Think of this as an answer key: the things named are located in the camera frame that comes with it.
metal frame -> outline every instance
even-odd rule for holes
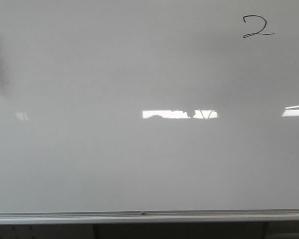
[[[0,213],[0,225],[295,221],[297,210]]]

white board surface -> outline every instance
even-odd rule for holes
[[[299,209],[299,0],[0,0],[0,213],[265,209]]]

whiteboard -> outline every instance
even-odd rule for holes
[[[0,0],[0,214],[246,210],[299,210],[299,0]]]

handwritten number 2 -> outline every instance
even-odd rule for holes
[[[250,37],[250,36],[253,36],[253,35],[274,35],[274,33],[261,33],[265,28],[266,28],[266,25],[267,25],[267,21],[266,21],[266,19],[264,19],[262,16],[257,16],[257,15],[247,15],[247,16],[244,16],[243,17],[243,21],[244,22],[246,22],[246,18],[248,18],[248,17],[259,17],[259,18],[261,18],[262,20],[264,20],[265,21],[265,25],[263,26],[263,28],[260,30],[260,31],[258,31],[258,32],[256,32],[256,33],[249,33],[249,34],[246,34],[246,35],[244,35],[244,38],[247,38],[247,37]]]

